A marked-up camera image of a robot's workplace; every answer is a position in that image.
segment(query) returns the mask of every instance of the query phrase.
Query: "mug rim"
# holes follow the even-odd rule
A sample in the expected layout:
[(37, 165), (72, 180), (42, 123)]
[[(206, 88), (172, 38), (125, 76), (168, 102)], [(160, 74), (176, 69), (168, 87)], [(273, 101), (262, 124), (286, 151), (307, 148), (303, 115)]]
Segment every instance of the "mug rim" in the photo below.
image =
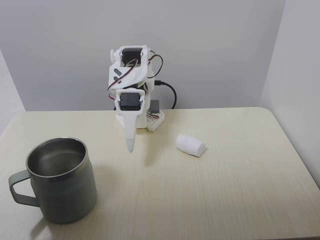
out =
[[(72, 140), (76, 140), (78, 141), (79, 143), (81, 143), (83, 146), (84, 146), (84, 150), (85, 150), (85, 153), (84, 153), (84, 157), (83, 159), (81, 160), (81, 162), (76, 166), (74, 167), (73, 169), (69, 170), (69, 171), (66, 171), (62, 174), (59, 174), (59, 175), (53, 175), (53, 176), (43, 176), (43, 175), (39, 175), (39, 174), (36, 174), (34, 173), (33, 171), (30, 170), (29, 166), (28, 166), (28, 160), (29, 160), (29, 157), (30, 155), (38, 148), (40, 147), (41, 145), (43, 144), (46, 144), (48, 142), (51, 142), (53, 140), (57, 140), (57, 139), (72, 139)], [(54, 137), (54, 138), (51, 138), (51, 139), (48, 139), (48, 140), (45, 140), (41, 143), (39, 143), (37, 146), (35, 146), (28, 154), (28, 156), (26, 157), (26, 160), (25, 160), (25, 165), (26, 165), (26, 169), (34, 176), (37, 176), (37, 177), (40, 177), (40, 178), (56, 178), (56, 177), (60, 177), (60, 176), (63, 176), (63, 175), (67, 175), (71, 172), (73, 172), (74, 170), (76, 170), (77, 168), (79, 168), (83, 163), (84, 161), (87, 159), (87, 155), (88, 155), (88, 149), (87, 149), (87, 146), (85, 145), (85, 143), (83, 141), (81, 141), (80, 139), (78, 138), (75, 138), (75, 137), (72, 137), (72, 136), (59, 136), (59, 137)]]

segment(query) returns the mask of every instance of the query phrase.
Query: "black cable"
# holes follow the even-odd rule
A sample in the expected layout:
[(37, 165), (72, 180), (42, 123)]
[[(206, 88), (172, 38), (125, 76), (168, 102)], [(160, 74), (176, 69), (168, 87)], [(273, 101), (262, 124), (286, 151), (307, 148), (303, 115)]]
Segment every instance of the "black cable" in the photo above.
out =
[(155, 86), (166, 85), (169, 88), (171, 88), (171, 90), (173, 91), (173, 94), (174, 94), (174, 102), (173, 102), (173, 106), (172, 106), (171, 109), (175, 109), (175, 106), (176, 106), (176, 103), (177, 103), (177, 93), (176, 93), (176, 90), (174, 89), (174, 87), (171, 86), (170, 84), (168, 84), (168, 83), (166, 83), (164, 81), (160, 81), (160, 80), (155, 80), (154, 81), (154, 85)]
[(157, 72), (154, 76), (148, 76), (148, 79), (152, 79), (152, 78), (154, 78), (155, 76), (157, 76), (158, 73), (160, 73), (160, 71), (161, 71), (161, 69), (162, 69), (162, 66), (164, 65), (164, 59), (162, 58), (162, 56), (160, 56), (160, 55), (158, 55), (158, 54), (153, 55), (153, 56), (150, 58), (149, 61), (151, 61), (154, 57), (159, 57), (159, 58), (161, 58), (161, 66), (160, 66), (158, 72)]

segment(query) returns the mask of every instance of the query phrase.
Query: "white wall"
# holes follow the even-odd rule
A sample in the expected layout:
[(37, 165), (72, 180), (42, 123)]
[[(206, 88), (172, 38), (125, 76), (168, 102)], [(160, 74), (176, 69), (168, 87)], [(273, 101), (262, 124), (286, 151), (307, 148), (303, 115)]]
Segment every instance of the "white wall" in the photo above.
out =
[(261, 106), (271, 110), (320, 186), (320, 1), (288, 0)]
[(0, 135), (15, 114), (25, 108), (0, 50)]
[[(27, 111), (112, 109), (110, 49), (143, 44), (177, 108), (257, 106), (284, 3), (2, 0), (0, 48)], [(172, 106), (166, 86), (153, 98)]]

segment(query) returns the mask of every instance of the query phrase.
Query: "mug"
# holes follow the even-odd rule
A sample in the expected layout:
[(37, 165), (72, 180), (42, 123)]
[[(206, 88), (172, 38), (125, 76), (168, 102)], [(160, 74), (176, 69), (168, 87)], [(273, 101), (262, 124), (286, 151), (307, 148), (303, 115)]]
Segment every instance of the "mug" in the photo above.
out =
[[(73, 137), (58, 137), (36, 146), (26, 158), (26, 170), (9, 178), (18, 204), (40, 207), (48, 220), (74, 222), (95, 206), (97, 189), (86, 145)], [(35, 197), (20, 195), (14, 185), (30, 179)]]

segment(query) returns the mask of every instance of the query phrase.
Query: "white foam block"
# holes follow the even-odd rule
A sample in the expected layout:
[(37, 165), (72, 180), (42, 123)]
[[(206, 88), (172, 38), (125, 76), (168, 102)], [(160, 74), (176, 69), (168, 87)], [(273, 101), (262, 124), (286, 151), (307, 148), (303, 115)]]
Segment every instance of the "white foam block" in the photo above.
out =
[(175, 141), (176, 148), (180, 151), (200, 157), (206, 150), (206, 144), (202, 141), (186, 135), (179, 135)]
[(146, 118), (146, 128), (150, 132), (154, 132), (165, 120), (165, 114), (160, 110), (159, 113), (153, 113), (153, 115), (158, 116), (158, 119), (153, 119), (150, 117)]

